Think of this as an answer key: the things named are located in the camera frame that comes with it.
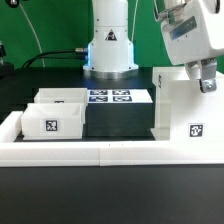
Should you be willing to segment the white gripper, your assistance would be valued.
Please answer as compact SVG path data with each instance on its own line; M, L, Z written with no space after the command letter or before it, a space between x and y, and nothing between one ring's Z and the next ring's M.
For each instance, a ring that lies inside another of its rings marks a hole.
M203 93L215 91L215 57L224 55L224 0L154 0L154 16L171 63L185 64Z

